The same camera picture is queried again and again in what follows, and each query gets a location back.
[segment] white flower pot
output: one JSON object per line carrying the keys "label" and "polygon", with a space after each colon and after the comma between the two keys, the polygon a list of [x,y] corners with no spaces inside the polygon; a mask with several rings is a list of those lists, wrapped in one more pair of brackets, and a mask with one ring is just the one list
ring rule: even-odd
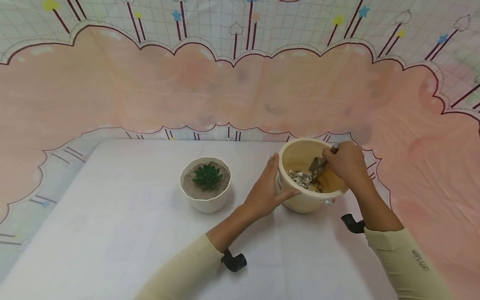
{"label": "white flower pot", "polygon": [[[225,188],[225,190],[223,190],[223,192],[221,192],[221,194],[219,194],[218,196],[216,196],[214,198],[207,199],[207,200],[194,199],[194,198],[190,197],[189,195],[187,195],[187,193],[183,189],[183,178],[185,177],[185,175],[187,175],[189,172],[192,171],[193,167],[195,167],[199,164],[208,164],[210,162],[214,162],[216,164],[221,165],[228,172],[228,174],[230,175],[230,178],[228,180],[227,187]],[[231,195],[231,189],[232,189],[231,182],[232,182],[232,173],[230,171],[230,168],[228,167],[228,165],[223,160],[218,159],[216,157],[197,158],[197,159],[193,160],[191,163],[189,163],[183,169],[182,173],[180,174],[180,188],[181,188],[183,194],[185,195],[185,197],[188,199],[190,204],[193,205],[193,207],[195,207],[197,210],[199,210],[203,213],[207,213],[207,214],[214,213],[214,212],[220,210],[225,205],[228,197],[230,197],[230,195]]]}
{"label": "white flower pot", "polygon": [[295,188],[300,191],[299,195],[283,202],[288,209],[301,214],[311,213],[324,205],[334,204],[335,198],[348,191],[344,181],[329,170],[321,177],[324,187],[322,193],[312,192],[297,185],[286,172],[287,170],[308,171],[313,159],[322,157],[322,150],[331,146],[317,139],[299,138],[285,143],[280,149],[277,191],[281,192],[285,188]]}

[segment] blue star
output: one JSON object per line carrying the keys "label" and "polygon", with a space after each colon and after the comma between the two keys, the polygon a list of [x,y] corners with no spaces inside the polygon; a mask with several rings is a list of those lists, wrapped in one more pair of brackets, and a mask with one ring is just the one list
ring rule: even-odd
{"label": "blue star", "polygon": [[174,10],[172,12],[172,16],[173,16],[173,21],[174,22],[179,22],[180,19],[181,19],[181,13],[179,13],[179,11],[177,11],[177,10]]}
{"label": "blue star", "polygon": [[369,10],[370,10],[370,8],[368,8],[366,5],[364,5],[364,6],[361,8],[361,10],[359,10],[359,16],[360,16],[360,18],[366,17]]}
{"label": "blue star", "polygon": [[447,41],[448,35],[443,35],[438,38],[437,44],[443,44],[444,42]]}

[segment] bucket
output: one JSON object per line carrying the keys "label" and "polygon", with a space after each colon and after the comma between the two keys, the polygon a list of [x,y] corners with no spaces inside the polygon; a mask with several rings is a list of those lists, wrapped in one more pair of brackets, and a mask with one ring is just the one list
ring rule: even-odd
{"label": "bucket", "polygon": [[307,214],[320,209],[324,205],[332,205],[335,199],[348,191],[348,187],[334,172],[327,170],[319,181],[323,186],[323,192],[312,192],[297,185],[287,174],[287,170],[308,171],[315,157],[322,157],[324,148],[332,145],[320,140],[299,138],[291,140],[283,145],[278,152],[278,177],[277,191],[295,188],[300,194],[283,202],[288,209]]}

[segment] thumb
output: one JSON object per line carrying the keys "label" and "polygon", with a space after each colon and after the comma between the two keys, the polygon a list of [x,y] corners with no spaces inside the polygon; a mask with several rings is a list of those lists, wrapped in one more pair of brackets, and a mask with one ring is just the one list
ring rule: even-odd
{"label": "thumb", "polygon": [[285,191],[283,193],[281,193],[280,195],[278,195],[277,197],[275,197],[275,201],[277,203],[283,203],[284,201],[292,198],[293,196],[296,196],[300,194],[300,191],[297,190],[297,189],[291,189],[291,190],[288,190],[288,191]]}
{"label": "thumb", "polygon": [[330,152],[330,148],[324,148],[322,150],[322,156],[325,157],[329,163],[332,163],[332,161],[335,159],[335,154]]}

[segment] soil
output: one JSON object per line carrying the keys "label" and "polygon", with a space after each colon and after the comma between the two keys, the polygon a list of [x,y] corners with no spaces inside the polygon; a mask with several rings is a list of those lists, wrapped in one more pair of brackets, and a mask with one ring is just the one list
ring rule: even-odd
{"label": "soil", "polygon": [[220,183],[215,190],[202,191],[202,189],[196,185],[192,179],[195,178],[195,171],[198,169],[198,167],[203,167],[204,165],[208,164],[199,164],[193,167],[183,178],[183,190],[193,199],[208,200],[215,198],[227,188],[228,183],[230,182],[230,174],[224,167],[214,162],[210,162],[209,164],[213,165],[215,168],[220,168],[219,174],[223,174],[222,179],[220,179]]}
{"label": "soil", "polygon": [[288,170],[287,174],[299,186],[312,192],[323,192],[322,184],[318,181],[312,181],[311,172],[302,172],[297,170]]}

